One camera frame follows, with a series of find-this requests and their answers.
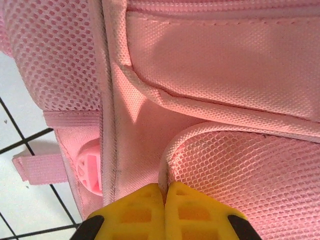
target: white tile floor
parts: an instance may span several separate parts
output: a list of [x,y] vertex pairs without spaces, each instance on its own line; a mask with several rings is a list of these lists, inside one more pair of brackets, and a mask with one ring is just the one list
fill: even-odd
[[[15,62],[3,53],[0,53],[0,99],[0,240],[68,240],[76,230],[75,223],[81,222],[69,184],[30,185],[22,182],[12,164],[13,156],[31,154],[23,138],[48,127]],[[27,143],[31,150],[36,155],[58,153],[54,133],[42,133]]]

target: pink plastic buckle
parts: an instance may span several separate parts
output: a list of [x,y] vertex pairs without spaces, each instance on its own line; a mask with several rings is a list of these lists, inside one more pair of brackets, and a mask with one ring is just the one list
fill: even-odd
[[80,153],[75,164],[79,181],[90,192],[102,196],[100,146],[96,145]]

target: yellow plastic object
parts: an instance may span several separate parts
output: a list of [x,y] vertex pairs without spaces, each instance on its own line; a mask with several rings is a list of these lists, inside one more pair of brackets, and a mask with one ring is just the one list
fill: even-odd
[[165,239],[238,240],[229,215],[246,219],[240,211],[181,182],[173,182],[165,204]]
[[95,240],[164,240],[165,207],[158,184],[149,184],[107,205],[88,219],[104,222]]

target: pink backpack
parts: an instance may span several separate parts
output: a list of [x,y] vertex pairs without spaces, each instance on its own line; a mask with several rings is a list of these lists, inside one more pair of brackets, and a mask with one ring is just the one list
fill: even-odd
[[319,0],[4,0],[11,55],[61,155],[13,162],[69,181],[83,219],[179,181],[264,240],[320,239]]

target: zipper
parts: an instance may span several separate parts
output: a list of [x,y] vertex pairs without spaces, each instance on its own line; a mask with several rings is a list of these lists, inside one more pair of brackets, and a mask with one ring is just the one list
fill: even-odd
[[320,0],[128,0],[127,9],[143,13],[205,13],[319,5]]

